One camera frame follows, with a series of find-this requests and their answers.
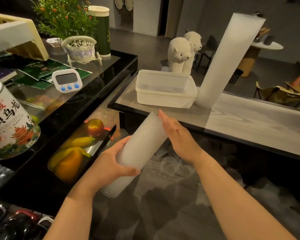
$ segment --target white tea can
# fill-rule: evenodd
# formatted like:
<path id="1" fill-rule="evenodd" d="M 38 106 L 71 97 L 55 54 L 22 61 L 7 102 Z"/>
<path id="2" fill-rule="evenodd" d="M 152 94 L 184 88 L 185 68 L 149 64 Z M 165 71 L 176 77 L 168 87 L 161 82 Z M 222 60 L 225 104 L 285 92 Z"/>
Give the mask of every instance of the white tea can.
<path id="1" fill-rule="evenodd" d="M 40 133 L 40 127 L 0 81 L 0 160 L 25 152 Z"/>

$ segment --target pagoda illustration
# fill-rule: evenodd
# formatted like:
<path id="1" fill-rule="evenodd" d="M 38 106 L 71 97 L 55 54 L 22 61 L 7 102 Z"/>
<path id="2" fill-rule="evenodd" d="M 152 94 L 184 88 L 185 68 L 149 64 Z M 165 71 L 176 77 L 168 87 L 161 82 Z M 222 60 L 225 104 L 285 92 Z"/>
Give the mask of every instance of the pagoda illustration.
<path id="1" fill-rule="evenodd" d="M 11 138 L 16 139 L 17 145 L 24 145 L 31 141 L 33 134 L 33 131 L 31 129 L 27 129 L 26 126 L 15 127 L 15 133 Z"/>

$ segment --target forearm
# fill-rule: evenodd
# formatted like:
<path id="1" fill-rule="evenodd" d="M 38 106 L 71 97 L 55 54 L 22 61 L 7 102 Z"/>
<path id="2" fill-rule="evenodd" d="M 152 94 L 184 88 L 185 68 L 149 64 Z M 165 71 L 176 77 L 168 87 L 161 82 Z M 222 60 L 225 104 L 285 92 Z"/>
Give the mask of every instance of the forearm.
<path id="1" fill-rule="evenodd" d="M 93 194 L 76 184 L 65 198 L 44 240 L 88 240 Z"/>
<path id="2" fill-rule="evenodd" d="M 195 168 L 228 240 L 295 239 L 207 153 Z"/>

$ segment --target green cylinder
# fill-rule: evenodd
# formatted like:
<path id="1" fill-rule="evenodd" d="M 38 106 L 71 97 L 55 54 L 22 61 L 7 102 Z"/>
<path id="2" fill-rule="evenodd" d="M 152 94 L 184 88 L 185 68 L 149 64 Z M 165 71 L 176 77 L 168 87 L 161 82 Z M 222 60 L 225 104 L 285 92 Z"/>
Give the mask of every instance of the green cylinder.
<path id="1" fill-rule="evenodd" d="M 111 55 L 109 8 L 89 6 L 88 13 L 91 16 L 95 16 L 99 21 L 95 36 L 93 37 L 96 40 L 95 50 L 99 52 L 101 57 L 108 57 Z"/>

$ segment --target artificial plant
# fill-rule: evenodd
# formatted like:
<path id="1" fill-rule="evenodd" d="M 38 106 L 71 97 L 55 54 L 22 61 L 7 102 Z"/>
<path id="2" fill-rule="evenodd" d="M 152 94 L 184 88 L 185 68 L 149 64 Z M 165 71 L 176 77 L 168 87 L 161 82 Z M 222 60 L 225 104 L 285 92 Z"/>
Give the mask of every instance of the artificial plant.
<path id="1" fill-rule="evenodd" d="M 70 36 L 90 36 L 96 32 L 98 20 L 88 14 L 89 0 L 38 0 L 34 11 L 42 17 L 39 32 L 65 39 Z"/>

